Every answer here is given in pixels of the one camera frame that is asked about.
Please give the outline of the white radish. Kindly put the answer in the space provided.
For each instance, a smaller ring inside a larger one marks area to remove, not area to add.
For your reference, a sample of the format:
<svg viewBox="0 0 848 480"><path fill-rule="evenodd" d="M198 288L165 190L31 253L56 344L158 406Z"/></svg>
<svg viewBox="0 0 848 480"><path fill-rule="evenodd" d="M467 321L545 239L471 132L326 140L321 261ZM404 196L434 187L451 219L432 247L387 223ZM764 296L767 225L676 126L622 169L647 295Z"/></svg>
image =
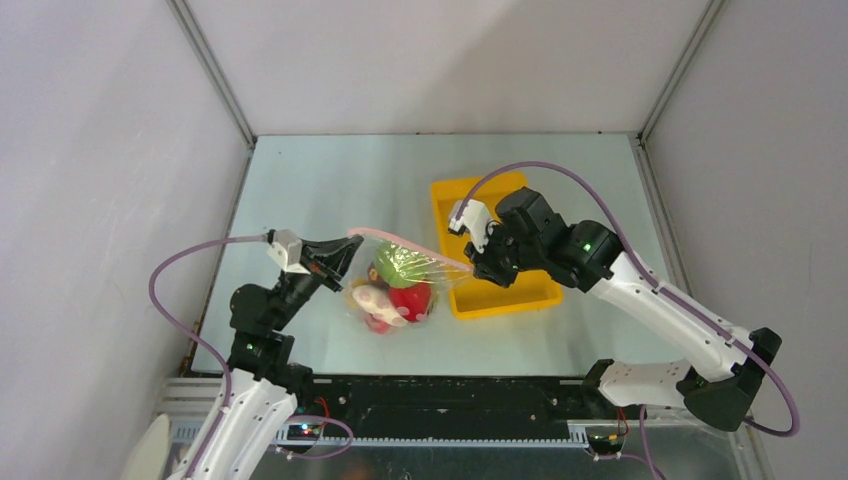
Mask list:
<svg viewBox="0 0 848 480"><path fill-rule="evenodd" d="M402 327L408 321L391 303L388 293L372 285L360 285L352 290L354 302L376 321L392 327Z"/></svg>

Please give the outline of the clear pink-dotted zip bag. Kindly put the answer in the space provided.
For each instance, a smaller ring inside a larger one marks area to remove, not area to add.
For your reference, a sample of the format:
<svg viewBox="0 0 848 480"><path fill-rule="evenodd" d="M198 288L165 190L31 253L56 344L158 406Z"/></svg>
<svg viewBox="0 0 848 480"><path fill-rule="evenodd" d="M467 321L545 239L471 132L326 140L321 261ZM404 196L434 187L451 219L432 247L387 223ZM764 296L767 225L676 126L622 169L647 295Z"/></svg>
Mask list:
<svg viewBox="0 0 848 480"><path fill-rule="evenodd" d="M363 241L343 290L353 317L379 335L426 322L441 298L471 278L471 267L398 235L354 227Z"/></svg>

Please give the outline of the green cabbage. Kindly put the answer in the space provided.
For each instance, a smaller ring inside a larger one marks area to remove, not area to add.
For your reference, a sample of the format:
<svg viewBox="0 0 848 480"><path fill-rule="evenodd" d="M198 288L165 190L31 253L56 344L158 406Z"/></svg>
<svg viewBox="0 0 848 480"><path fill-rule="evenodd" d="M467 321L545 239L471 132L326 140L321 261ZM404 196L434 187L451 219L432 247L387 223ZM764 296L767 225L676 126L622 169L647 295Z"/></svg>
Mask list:
<svg viewBox="0 0 848 480"><path fill-rule="evenodd" d="M374 263L387 268L389 287L406 288L429 280L431 259L421 252L391 242L383 242L377 247Z"/></svg>

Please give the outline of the yellow plastic tray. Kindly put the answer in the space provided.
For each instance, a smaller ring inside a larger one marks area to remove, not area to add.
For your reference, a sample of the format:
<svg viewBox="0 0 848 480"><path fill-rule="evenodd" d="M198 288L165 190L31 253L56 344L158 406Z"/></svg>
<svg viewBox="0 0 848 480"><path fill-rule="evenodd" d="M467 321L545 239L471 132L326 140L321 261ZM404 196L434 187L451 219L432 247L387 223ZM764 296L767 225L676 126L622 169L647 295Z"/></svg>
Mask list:
<svg viewBox="0 0 848 480"><path fill-rule="evenodd" d="M454 204L463 200L477 181L476 177L442 180L432 183L430 187L440 252L466 267L470 262L464 255L464 248L470 238L449 234L448 221ZM505 173L487 182L473 198L493 210L507 194L526 185L524 174ZM452 312L460 320L543 310L561 304L563 298L561 286L547 274L538 271L520 273L515 283L506 289L468 277L456 284L449 293Z"/></svg>

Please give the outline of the red bell pepper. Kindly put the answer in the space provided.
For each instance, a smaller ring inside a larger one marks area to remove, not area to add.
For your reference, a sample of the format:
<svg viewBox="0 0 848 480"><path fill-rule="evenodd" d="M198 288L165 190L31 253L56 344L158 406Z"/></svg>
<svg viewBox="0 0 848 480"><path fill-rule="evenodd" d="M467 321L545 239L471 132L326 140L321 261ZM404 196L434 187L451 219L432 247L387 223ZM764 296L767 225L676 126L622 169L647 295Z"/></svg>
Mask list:
<svg viewBox="0 0 848 480"><path fill-rule="evenodd" d="M406 288L390 287L388 296L404 320L417 323L428 318L433 303L433 290L428 283L416 283Z"/></svg>

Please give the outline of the dark red apple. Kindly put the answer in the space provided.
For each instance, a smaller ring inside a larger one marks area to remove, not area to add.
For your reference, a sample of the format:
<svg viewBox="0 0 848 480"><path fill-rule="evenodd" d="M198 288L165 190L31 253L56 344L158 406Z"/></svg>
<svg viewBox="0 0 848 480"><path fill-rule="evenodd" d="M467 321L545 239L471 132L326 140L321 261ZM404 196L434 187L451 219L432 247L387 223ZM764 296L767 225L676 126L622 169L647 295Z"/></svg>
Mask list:
<svg viewBox="0 0 848 480"><path fill-rule="evenodd" d="M388 288L390 286L386 277L387 268L384 265L372 263L367 269L367 281L371 285L380 288Z"/></svg>

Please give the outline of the bright red apple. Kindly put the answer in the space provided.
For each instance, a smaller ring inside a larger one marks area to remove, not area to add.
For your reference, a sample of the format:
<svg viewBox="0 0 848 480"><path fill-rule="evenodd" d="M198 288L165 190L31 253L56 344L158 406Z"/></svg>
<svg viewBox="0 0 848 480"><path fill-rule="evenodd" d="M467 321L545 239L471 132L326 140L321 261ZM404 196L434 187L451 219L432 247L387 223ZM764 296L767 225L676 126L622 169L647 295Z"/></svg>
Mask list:
<svg viewBox="0 0 848 480"><path fill-rule="evenodd" d="M385 323L381 320L378 320L378 319L374 318L373 316L366 316L364 321L365 321L367 328L371 332L379 334L379 335L389 333L393 330L393 326L391 326L390 324L387 324L387 323Z"/></svg>

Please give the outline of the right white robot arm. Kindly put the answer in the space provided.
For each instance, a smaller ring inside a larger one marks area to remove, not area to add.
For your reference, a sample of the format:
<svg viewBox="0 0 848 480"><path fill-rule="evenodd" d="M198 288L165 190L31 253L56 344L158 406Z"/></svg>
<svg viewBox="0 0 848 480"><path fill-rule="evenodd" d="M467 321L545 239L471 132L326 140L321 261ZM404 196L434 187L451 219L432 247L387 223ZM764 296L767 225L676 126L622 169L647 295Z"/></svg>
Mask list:
<svg viewBox="0 0 848 480"><path fill-rule="evenodd" d="M683 408L715 429L732 432L749 410L782 346L763 327L736 326L656 279L610 228L593 220L569 225L537 191L522 187L489 210L456 202L448 230L471 240L464 253L475 278L508 288L518 274L542 271L559 285L592 295L640 321L682 359L627 364L599 360L584 379L585 411L606 418L619 407Z"/></svg>

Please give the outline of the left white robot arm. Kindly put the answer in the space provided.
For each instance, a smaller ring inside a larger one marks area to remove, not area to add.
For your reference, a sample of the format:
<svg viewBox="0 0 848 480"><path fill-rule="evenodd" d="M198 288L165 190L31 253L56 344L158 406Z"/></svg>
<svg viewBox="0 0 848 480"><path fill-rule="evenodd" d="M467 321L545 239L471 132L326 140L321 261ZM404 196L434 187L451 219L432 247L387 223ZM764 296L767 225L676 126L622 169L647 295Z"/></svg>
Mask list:
<svg viewBox="0 0 848 480"><path fill-rule="evenodd" d="M219 243L237 242L267 245L280 275L271 288L245 284L233 292L228 356L183 328L220 364L223 383L174 479L247 479L286 421L312 411L313 371L291 362L295 339L282 331L318 290L342 290L363 238L309 241L290 230L271 230Z"/></svg>

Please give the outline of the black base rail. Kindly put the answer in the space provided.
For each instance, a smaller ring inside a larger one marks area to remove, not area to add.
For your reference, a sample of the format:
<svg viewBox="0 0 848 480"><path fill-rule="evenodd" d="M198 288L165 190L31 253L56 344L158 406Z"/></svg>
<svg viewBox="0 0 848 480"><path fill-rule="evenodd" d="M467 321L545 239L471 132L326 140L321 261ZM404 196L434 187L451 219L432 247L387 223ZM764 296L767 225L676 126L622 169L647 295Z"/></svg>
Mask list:
<svg viewBox="0 0 848 480"><path fill-rule="evenodd" d="M624 432L639 409L579 377L318 375L295 414L285 443L565 443L581 422Z"/></svg>

